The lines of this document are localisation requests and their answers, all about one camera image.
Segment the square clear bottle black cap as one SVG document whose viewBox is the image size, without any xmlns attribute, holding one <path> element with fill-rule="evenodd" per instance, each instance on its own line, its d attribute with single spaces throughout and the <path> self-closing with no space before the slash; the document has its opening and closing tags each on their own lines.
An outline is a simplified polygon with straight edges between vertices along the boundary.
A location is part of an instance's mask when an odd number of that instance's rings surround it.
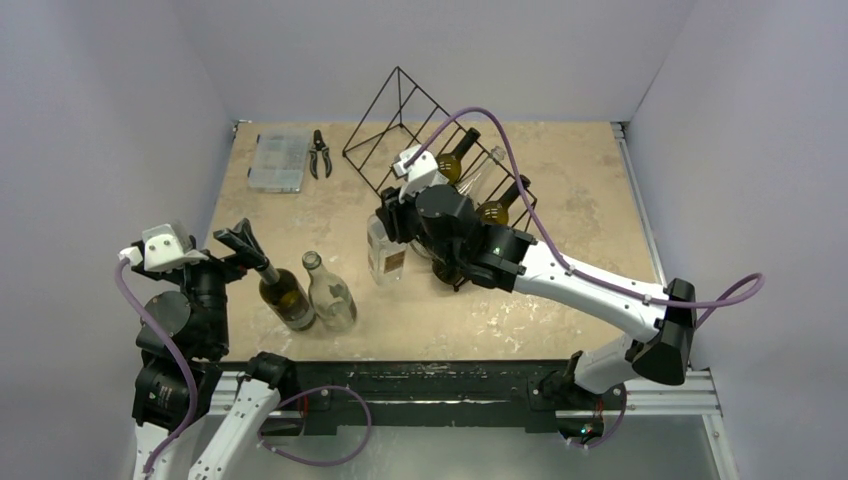
<svg viewBox="0 0 848 480">
<path fill-rule="evenodd" d="M 383 223 L 375 214 L 366 222 L 366 240 L 369 272 L 374 282 L 384 286 L 400 281 L 407 247 L 389 239 Z"/>
</svg>

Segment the dark green wine bottle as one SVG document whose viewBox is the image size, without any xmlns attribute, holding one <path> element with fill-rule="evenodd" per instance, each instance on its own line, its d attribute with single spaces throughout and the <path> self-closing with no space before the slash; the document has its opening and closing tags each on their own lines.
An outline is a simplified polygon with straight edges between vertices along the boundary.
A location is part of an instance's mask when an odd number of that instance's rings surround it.
<svg viewBox="0 0 848 480">
<path fill-rule="evenodd" d="M 462 175 L 462 160 L 477 142 L 481 133 L 476 128 L 469 128 L 456 146 L 449 152 L 443 152 L 436 157 L 437 171 L 449 185 L 456 184 Z"/>
</svg>

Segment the clear champagne bottle black label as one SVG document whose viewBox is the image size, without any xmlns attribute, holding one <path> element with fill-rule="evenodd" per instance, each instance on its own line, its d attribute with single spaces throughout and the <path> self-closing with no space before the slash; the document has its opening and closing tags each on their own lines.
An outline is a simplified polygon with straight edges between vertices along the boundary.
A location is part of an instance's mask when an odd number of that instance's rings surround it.
<svg viewBox="0 0 848 480">
<path fill-rule="evenodd" d="M 503 147 L 496 146 L 491 149 L 490 153 L 480 160 L 469 172 L 456 184 L 456 190 L 471 200 L 476 205 L 481 204 L 486 193 L 486 184 L 489 177 L 499 169 L 501 161 L 504 159 L 506 151 Z"/>
</svg>

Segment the clear glass bottle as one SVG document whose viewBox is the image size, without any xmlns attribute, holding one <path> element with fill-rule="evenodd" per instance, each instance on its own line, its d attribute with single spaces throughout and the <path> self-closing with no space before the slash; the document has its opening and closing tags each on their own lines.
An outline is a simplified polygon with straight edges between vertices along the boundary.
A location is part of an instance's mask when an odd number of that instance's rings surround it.
<svg viewBox="0 0 848 480">
<path fill-rule="evenodd" d="M 358 311 L 345 281 L 325 267 L 321 255 L 316 251 L 305 252 L 302 265 L 310 278 L 309 300 L 324 327 L 338 333 L 351 330 Z"/>
</svg>

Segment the olive green wine bottle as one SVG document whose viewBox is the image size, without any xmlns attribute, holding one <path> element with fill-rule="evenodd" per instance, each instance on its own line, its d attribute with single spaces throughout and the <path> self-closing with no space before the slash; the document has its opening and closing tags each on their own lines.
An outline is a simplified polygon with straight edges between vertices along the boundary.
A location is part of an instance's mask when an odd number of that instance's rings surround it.
<svg viewBox="0 0 848 480">
<path fill-rule="evenodd" d="M 475 212 L 487 223 L 508 225 L 509 209 L 520 196 L 518 184 L 529 187 L 531 180 L 525 175 L 520 175 L 518 180 L 514 181 L 500 197 L 481 203 Z M 432 261 L 431 270 L 438 280 L 455 289 L 458 289 L 463 282 L 463 277 L 457 268 L 449 267 L 439 260 Z"/>
</svg>

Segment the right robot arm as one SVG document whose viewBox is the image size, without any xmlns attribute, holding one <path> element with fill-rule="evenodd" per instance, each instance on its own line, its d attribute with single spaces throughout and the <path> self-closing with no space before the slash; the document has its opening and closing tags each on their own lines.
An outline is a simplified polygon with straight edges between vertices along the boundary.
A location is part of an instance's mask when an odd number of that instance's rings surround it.
<svg viewBox="0 0 848 480">
<path fill-rule="evenodd" d="M 693 299 L 691 283 L 676 279 L 663 286 L 580 262 L 565 266 L 548 243 L 482 220 L 470 199 L 449 185 L 414 195 L 389 187 L 380 199 L 376 215 L 391 240 L 420 242 L 437 261 L 479 287 L 549 299 L 622 331 L 619 339 L 572 357 L 561 381 L 569 404 L 584 407 L 634 378 L 684 383 L 695 314 L 679 304 Z"/>
</svg>

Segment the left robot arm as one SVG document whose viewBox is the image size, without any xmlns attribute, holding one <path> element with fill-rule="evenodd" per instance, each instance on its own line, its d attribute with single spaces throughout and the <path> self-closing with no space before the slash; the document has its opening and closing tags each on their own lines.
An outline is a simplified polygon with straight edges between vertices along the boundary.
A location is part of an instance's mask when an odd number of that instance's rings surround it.
<svg viewBox="0 0 848 480">
<path fill-rule="evenodd" d="M 142 232 L 119 254 L 116 284 L 140 317 L 142 367 L 135 379 L 136 479 L 187 474 L 189 455 L 229 352 L 226 287 L 269 266 L 247 218 L 214 232 L 231 254 L 198 247 L 173 221 Z"/>
</svg>

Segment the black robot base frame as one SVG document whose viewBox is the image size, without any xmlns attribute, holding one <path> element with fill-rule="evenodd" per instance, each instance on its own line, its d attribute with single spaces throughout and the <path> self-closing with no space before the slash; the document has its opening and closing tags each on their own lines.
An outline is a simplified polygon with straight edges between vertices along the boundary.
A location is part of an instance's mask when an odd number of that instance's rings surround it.
<svg viewBox="0 0 848 480">
<path fill-rule="evenodd" d="M 521 428 L 592 441 L 621 412 L 632 416 L 716 414 L 709 375 L 681 386 L 631 380 L 595 398 L 565 387 L 564 360 L 298 361 L 283 396 L 310 394 L 269 415 L 266 436 L 334 435 L 342 426 Z"/>
</svg>

